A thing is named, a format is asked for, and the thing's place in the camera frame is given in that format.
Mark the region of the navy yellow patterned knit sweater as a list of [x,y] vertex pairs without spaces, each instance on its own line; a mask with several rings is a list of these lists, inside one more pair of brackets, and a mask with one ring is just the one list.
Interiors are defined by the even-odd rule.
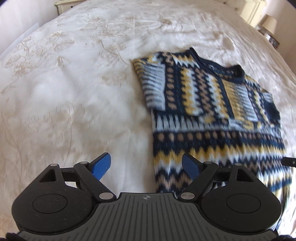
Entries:
[[221,167],[241,163],[280,201],[289,196],[280,113],[240,65],[223,67],[190,48],[157,52],[133,66],[152,114],[157,192],[178,195],[191,183],[181,164],[188,153]]

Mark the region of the cream floral bedspread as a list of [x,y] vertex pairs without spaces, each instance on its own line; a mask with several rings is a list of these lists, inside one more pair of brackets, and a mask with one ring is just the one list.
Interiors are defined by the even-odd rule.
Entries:
[[293,157],[295,75],[241,17],[216,1],[86,1],[1,61],[1,236],[17,231],[12,203],[51,163],[109,152],[109,189],[154,192],[151,114],[132,61],[190,47],[241,65],[273,95]]

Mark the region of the cream table lamp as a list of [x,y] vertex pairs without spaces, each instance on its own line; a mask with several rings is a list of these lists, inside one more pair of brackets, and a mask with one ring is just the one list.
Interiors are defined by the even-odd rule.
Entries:
[[280,46],[280,43],[274,36],[277,23],[278,22],[274,17],[270,15],[265,15],[259,25],[259,32],[269,41],[269,43],[276,50]]

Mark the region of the cream tufted headboard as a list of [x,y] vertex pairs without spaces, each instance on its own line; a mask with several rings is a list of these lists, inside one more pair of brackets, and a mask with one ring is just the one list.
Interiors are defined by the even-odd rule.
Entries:
[[259,0],[229,0],[222,1],[224,5],[241,16],[252,27],[256,27],[260,22],[266,1]]

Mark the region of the cream nightstand far left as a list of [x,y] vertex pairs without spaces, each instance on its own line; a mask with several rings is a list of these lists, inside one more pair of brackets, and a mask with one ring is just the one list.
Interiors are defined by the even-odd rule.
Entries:
[[55,2],[55,7],[57,8],[58,15],[61,15],[83,2],[85,2],[85,0],[62,0]]

